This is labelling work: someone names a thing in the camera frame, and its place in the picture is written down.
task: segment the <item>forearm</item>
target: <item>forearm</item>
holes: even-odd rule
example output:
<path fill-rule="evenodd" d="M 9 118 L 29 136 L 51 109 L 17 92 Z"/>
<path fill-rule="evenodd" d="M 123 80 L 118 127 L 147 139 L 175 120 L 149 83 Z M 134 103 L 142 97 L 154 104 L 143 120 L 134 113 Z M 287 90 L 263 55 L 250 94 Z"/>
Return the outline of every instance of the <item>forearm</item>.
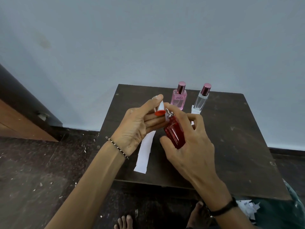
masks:
<path fill-rule="evenodd" d="M 113 144 L 106 142 L 46 229 L 91 228 L 124 160 Z"/>
<path fill-rule="evenodd" d="M 208 184 L 197 181 L 194 186 L 211 211 L 223 208 L 232 200 L 226 185 L 218 177 Z M 222 229 L 254 228 L 239 207 L 234 207 L 215 219 Z"/>

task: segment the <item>white wall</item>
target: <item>white wall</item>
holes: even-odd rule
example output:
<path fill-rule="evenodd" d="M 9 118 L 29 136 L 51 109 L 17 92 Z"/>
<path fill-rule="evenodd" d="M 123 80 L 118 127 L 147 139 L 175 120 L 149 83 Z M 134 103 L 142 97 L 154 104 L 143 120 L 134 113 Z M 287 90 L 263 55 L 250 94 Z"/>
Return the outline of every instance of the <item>white wall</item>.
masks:
<path fill-rule="evenodd" d="M 305 150 L 305 0 L 0 0 L 0 63 L 64 127 L 118 83 L 243 93 L 270 147 Z"/>

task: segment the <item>floor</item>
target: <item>floor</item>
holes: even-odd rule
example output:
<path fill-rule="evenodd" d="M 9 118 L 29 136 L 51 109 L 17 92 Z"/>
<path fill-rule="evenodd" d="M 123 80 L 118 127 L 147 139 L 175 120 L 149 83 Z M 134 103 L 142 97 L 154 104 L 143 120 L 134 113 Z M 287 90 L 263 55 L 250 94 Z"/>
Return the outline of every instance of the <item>floor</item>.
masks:
<path fill-rule="evenodd" d="M 0 228 L 44 228 L 85 172 L 97 136 L 67 130 L 61 142 L 0 138 Z M 305 202 L 305 157 L 273 156 L 283 178 Z M 196 200 L 149 189 L 135 195 L 114 182 L 94 228 L 113 228 L 123 214 L 135 219 L 136 209 L 135 229 L 185 228 Z"/>

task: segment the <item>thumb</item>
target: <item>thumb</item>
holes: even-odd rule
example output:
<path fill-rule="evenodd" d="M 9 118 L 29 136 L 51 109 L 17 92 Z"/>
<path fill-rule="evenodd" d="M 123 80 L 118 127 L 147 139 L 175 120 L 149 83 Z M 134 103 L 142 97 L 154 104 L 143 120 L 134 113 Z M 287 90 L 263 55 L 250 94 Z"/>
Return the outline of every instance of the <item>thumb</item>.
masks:
<path fill-rule="evenodd" d="M 171 140 L 167 136 L 162 136 L 160 138 L 160 143 L 165 151 L 166 158 L 171 161 L 173 157 L 176 155 L 177 149 L 171 142 Z"/>
<path fill-rule="evenodd" d="M 139 108 L 139 113 L 141 116 L 145 116 L 149 111 L 151 111 L 153 108 L 157 107 L 161 101 L 163 100 L 163 95 L 160 94 L 156 96 L 155 98 L 148 100 L 145 104 L 143 104 Z"/>

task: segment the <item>dark wooden table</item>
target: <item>dark wooden table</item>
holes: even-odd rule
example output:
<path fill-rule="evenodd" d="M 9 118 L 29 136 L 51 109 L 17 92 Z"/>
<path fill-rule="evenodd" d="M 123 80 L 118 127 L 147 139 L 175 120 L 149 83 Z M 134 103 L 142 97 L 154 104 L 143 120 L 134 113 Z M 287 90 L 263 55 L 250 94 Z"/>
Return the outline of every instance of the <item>dark wooden table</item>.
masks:
<path fill-rule="evenodd" d="M 139 107 L 158 94 L 170 102 L 172 88 L 119 84 L 112 99 L 96 145 L 102 146 L 105 136 L 111 136 L 129 108 Z M 183 111 L 190 113 L 199 91 L 187 90 Z M 215 146 L 215 164 L 219 177 L 231 194 L 289 200 L 282 177 L 257 126 L 245 96 L 239 93 L 210 92 L 203 116 L 206 132 Z M 146 174 L 133 171 L 139 147 L 126 160 L 116 180 L 165 187 L 189 188 L 186 181 L 166 159 L 159 138 L 164 130 L 156 131 Z M 97 151 L 92 152 L 92 161 Z"/>

